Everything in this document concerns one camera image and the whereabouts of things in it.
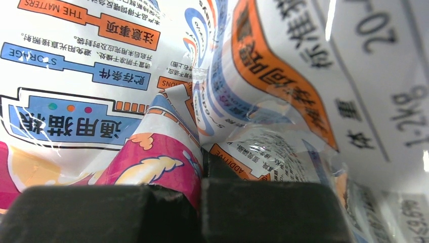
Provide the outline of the pink pet food bag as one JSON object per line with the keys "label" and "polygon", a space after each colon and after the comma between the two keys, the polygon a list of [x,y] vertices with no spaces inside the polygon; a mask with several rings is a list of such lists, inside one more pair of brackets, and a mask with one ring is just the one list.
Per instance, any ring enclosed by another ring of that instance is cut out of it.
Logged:
{"label": "pink pet food bag", "polygon": [[208,156],[319,183],[352,242],[428,242],[428,1],[1,1],[1,217]]}

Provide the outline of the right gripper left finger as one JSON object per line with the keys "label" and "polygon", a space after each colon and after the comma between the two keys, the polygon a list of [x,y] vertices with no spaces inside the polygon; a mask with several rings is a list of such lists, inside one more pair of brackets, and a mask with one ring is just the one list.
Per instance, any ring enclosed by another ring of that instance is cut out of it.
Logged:
{"label": "right gripper left finger", "polygon": [[2,218],[1,242],[201,242],[201,233],[184,194],[162,186],[35,186]]}

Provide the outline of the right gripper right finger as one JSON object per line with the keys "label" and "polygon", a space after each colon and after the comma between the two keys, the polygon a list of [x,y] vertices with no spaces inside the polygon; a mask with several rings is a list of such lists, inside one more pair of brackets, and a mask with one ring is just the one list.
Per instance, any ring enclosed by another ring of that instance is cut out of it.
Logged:
{"label": "right gripper right finger", "polygon": [[334,192],[320,183],[240,179],[203,152],[200,227],[205,242],[352,242]]}

